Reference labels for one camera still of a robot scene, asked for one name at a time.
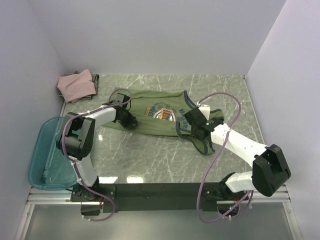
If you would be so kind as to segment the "green graphic tank top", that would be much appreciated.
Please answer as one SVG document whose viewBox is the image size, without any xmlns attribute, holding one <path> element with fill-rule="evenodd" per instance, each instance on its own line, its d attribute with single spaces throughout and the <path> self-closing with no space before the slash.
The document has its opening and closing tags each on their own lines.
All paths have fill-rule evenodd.
<svg viewBox="0 0 320 240">
<path fill-rule="evenodd" d="M 165 92 L 131 89 L 129 113 L 136 117 L 138 126 L 130 132 L 142 135 L 179 137 L 194 145 L 204 156 L 215 153 L 213 145 L 206 139 L 190 136 L 191 125 L 184 114 L 196 107 L 186 90 Z"/>
</svg>

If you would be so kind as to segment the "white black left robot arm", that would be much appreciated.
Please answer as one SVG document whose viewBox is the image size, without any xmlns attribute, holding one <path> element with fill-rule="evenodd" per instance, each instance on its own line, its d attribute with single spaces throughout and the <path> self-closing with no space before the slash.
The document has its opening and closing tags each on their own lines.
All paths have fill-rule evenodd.
<svg viewBox="0 0 320 240">
<path fill-rule="evenodd" d="M 125 91 L 127 94 L 115 90 L 112 93 L 115 99 L 109 99 L 96 109 L 67 113 L 56 139 L 56 147 L 70 161 L 77 183 L 84 186 L 82 195 L 88 201 L 94 201 L 100 195 L 100 188 L 96 185 L 98 176 L 90 158 L 96 128 L 106 123 L 119 123 L 125 130 L 138 126 L 137 118 L 129 112 L 132 93 Z"/>
</svg>

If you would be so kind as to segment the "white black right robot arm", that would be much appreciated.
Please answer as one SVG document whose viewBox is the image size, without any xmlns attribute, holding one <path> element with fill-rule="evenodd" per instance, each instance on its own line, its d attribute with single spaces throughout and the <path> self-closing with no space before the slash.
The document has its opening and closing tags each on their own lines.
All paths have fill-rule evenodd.
<svg viewBox="0 0 320 240">
<path fill-rule="evenodd" d="M 191 136 L 225 146 L 252 168 L 247 172 L 231 173 L 221 180 L 221 197 L 230 200 L 244 191 L 258 191 L 271 197 L 291 177 L 282 149 L 275 144 L 267 146 L 245 137 L 232 130 L 221 118 L 209 117 L 209 112 L 209 106 L 204 105 L 184 114 L 191 126 Z"/>
</svg>

